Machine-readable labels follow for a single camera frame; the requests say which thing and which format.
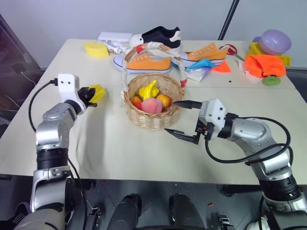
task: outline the shoe sole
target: shoe sole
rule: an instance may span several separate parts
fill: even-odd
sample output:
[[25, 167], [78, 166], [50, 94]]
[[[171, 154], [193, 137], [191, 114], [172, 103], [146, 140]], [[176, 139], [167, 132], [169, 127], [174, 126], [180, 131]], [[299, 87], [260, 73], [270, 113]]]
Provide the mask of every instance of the shoe sole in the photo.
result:
[[[113, 60], [113, 64], [114, 67], [119, 70], [119, 71], [123, 71], [123, 67], [120, 66], [119, 64], [117, 64], [114, 60]], [[169, 73], [171, 70], [171, 68], [168, 69], [164, 69], [164, 70], [156, 70], [156, 69], [127, 69], [127, 73], [128, 74], [142, 74], [142, 73]]]

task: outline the orange cloth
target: orange cloth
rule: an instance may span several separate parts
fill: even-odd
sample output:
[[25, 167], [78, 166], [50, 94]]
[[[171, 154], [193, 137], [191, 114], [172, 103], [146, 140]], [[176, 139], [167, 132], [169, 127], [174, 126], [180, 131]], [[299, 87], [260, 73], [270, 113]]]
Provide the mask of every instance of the orange cloth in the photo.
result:
[[281, 77], [286, 74], [283, 61], [272, 55], [249, 55], [245, 58], [245, 66], [257, 78], [264, 78], [268, 75]]
[[231, 69], [226, 61], [223, 61], [222, 64], [217, 67], [212, 67], [211, 70], [220, 73], [231, 73]]

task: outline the basket handle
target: basket handle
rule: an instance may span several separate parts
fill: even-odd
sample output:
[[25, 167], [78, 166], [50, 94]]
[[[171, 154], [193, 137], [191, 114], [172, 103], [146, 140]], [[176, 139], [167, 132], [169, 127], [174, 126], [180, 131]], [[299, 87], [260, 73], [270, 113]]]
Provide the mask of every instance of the basket handle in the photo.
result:
[[139, 55], [140, 53], [148, 53], [153, 56], [158, 56], [161, 58], [168, 58], [173, 57], [178, 61], [178, 67], [181, 73], [180, 76], [180, 83], [181, 87], [184, 88], [187, 84], [187, 74], [184, 70], [184, 64], [181, 60], [180, 54], [174, 50], [172, 50], [170, 47], [163, 45], [163, 43], [160, 42], [149, 42], [145, 44], [138, 45], [134, 47], [124, 58], [123, 60], [123, 71], [121, 73], [122, 78], [122, 86], [123, 91], [128, 91], [128, 83], [127, 83], [127, 67], [128, 63], [131, 59], [133, 59], [135, 56]]

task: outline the blue cloth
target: blue cloth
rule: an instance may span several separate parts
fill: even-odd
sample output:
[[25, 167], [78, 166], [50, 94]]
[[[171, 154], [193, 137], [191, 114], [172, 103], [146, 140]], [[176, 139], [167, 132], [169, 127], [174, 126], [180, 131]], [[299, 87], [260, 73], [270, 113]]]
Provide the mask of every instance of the blue cloth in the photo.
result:
[[217, 65], [215, 65], [213, 62], [211, 62], [208, 59], [204, 58], [204, 59], [194, 63], [190, 67], [187, 67], [187, 69], [198, 69], [198, 68], [201, 68], [201, 67], [212, 68], [212, 67], [216, 67], [216, 66]]

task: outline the yellow block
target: yellow block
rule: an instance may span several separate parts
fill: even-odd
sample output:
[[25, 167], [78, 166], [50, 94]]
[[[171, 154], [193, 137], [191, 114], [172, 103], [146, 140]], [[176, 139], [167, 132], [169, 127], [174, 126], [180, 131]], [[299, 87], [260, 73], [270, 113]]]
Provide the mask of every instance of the yellow block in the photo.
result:
[[96, 58], [103, 58], [109, 56], [109, 52], [107, 51], [105, 44], [97, 42], [87, 42], [84, 43], [83, 46], [89, 56]]
[[[265, 54], [260, 46], [259, 46], [259, 42], [251, 42], [250, 43], [250, 49], [248, 51], [248, 53], [246, 54], [245, 58], [249, 55], [260, 55], [260, 54]], [[285, 55], [274, 55], [277, 56], [278, 58], [281, 59], [281, 61], [283, 61], [283, 64], [285, 66], [291, 66], [291, 57], [290, 56], [285, 56]]]
[[90, 103], [97, 103], [106, 93], [105, 89], [102, 88], [101, 85], [91, 85], [89, 88], [95, 88], [95, 94], [89, 101]]

